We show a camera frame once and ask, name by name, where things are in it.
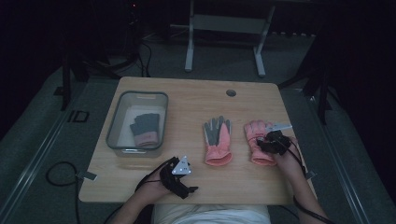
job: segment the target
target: pink and gray glove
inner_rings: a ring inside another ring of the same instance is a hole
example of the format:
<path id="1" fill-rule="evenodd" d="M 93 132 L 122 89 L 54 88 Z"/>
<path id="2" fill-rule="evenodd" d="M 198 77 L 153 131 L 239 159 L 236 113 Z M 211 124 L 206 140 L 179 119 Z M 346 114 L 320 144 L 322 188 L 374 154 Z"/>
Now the pink and gray glove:
<path id="1" fill-rule="evenodd" d="M 251 161 L 259 165 L 276 165 L 276 161 L 270 153 L 263 152 L 257 145 L 257 139 L 263 140 L 267 131 L 266 124 L 262 120 L 253 120 L 245 124 L 245 134 L 251 150 Z"/>
<path id="2" fill-rule="evenodd" d="M 204 124 L 206 141 L 205 163 L 213 166 L 225 165 L 231 161 L 230 151 L 231 122 L 223 116 L 211 119 Z"/>

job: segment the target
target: wooden table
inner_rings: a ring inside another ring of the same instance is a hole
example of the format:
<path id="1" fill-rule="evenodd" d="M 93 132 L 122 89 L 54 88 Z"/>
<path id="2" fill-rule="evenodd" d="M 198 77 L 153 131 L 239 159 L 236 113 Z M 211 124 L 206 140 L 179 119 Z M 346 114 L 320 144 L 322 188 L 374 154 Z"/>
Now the wooden table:
<path id="1" fill-rule="evenodd" d="M 227 90 L 234 90 L 230 97 Z M 106 135 L 120 94 L 125 91 L 163 91 L 169 96 L 163 153 L 158 158 L 122 158 L 106 144 Z M 220 167 L 204 163 L 203 124 L 224 116 L 233 125 L 233 160 Z M 254 119 L 290 123 L 275 84 L 209 81 L 172 78 L 124 77 L 116 90 L 88 171 L 95 181 L 85 180 L 79 193 L 83 202 L 125 202 L 137 183 L 163 161 L 187 156 L 191 175 L 181 180 L 199 189 L 182 200 L 170 194 L 158 203 L 292 203 L 289 183 L 278 168 L 259 166 L 250 161 L 244 124 Z M 294 136 L 293 130 L 283 131 Z"/>

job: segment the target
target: gray carpet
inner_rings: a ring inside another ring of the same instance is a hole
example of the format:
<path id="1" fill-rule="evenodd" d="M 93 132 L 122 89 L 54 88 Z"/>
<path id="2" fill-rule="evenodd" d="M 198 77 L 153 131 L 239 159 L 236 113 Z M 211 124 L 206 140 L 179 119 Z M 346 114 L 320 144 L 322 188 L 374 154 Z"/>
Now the gray carpet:
<path id="1" fill-rule="evenodd" d="M 294 76 L 313 41 L 313 37 L 269 36 L 262 52 L 267 76 L 262 78 L 257 76 L 251 47 L 223 43 L 230 39 L 237 41 L 240 36 L 215 35 L 214 38 L 212 33 L 196 36 L 193 71 L 185 73 L 185 34 L 175 35 L 170 42 L 161 41 L 156 35 L 145 38 L 152 52 L 149 63 L 152 77 L 279 84 Z M 146 63 L 149 49 L 142 46 L 141 55 Z M 139 77 L 141 65 L 133 64 L 118 73 Z M 73 102 L 62 112 L 61 97 L 52 95 L 61 85 L 61 75 L 59 70 L 49 77 L 1 142 L 1 223 L 76 223 L 74 186 L 54 187 L 48 183 L 45 174 L 58 161 L 72 162 L 79 171 L 87 169 L 117 81 L 94 71 L 88 83 L 74 81 Z M 329 217 L 335 223 L 396 223 L 394 204 L 345 111 L 329 97 L 332 110 L 326 112 L 328 125 L 322 126 L 316 115 L 316 103 L 300 92 L 303 85 L 304 80 L 295 83 L 282 90 L 281 95 L 307 167 L 317 173 L 313 184 Z M 88 121 L 67 122 L 72 110 L 89 111 Z M 39 150 L 45 152 L 41 158 L 35 157 Z M 21 179 L 26 175 L 26 167 L 32 167 L 29 164 L 31 160 L 40 161 L 36 173 L 31 175 L 31 179 Z M 73 170 L 60 166 L 53 170 L 51 178 L 62 183 L 74 181 Z M 29 188 L 18 183 L 27 183 Z M 81 223 L 103 223 L 119 206 L 116 203 L 78 204 Z M 287 207 L 296 212 L 293 205 Z M 298 223 L 281 207 L 270 206 L 269 209 L 273 223 Z"/>

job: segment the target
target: glove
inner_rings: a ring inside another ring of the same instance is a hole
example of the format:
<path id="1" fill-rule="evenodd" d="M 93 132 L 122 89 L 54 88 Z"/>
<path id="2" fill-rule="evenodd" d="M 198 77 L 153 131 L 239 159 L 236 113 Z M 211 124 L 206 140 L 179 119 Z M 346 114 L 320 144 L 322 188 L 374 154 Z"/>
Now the glove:
<path id="1" fill-rule="evenodd" d="M 134 119 L 131 130 L 134 133 L 134 144 L 137 147 L 152 146 L 158 144 L 160 115 L 144 114 Z"/>
<path id="2" fill-rule="evenodd" d="M 267 131 L 266 124 L 262 120 L 253 120 L 245 124 L 245 134 L 251 150 L 251 161 L 259 165 L 276 165 L 273 156 L 268 152 L 263 152 L 257 144 L 257 139 L 264 140 Z"/>
<path id="3" fill-rule="evenodd" d="M 213 166 L 225 165 L 231 161 L 231 122 L 223 116 L 204 124 L 206 155 L 205 163 Z"/>

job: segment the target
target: hand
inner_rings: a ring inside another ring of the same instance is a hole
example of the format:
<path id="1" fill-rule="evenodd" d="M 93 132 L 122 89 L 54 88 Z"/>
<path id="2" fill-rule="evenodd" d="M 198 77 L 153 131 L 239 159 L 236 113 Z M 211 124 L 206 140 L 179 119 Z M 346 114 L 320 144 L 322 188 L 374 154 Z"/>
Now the hand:
<path id="1" fill-rule="evenodd" d="M 294 137 L 289 137 L 290 141 L 293 143 L 290 145 L 289 150 L 294 153 L 294 155 L 301 160 L 300 153 L 297 146 L 297 139 Z M 274 154 L 274 160 L 277 163 L 277 166 L 279 169 L 283 172 L 283 174 L 288 178 L 288 179 L 294 179 L 294 178 L 304 178 L 304 174 L 302 172 L 301 166 L 299 162 L 293 157 L 293 155 L 287 151 L 285 154 L 282 156 L 279 154 Z"/>
<path id="2" fill-rule="evenodd" d="M 134 193 L 135 195 L 141 195 L 141 198 L 145 198 L 146 204 L 155 203 L 164 195 L 171 193 L 161 182 L 161 169 L 150 175 L 145 183 Z"/>

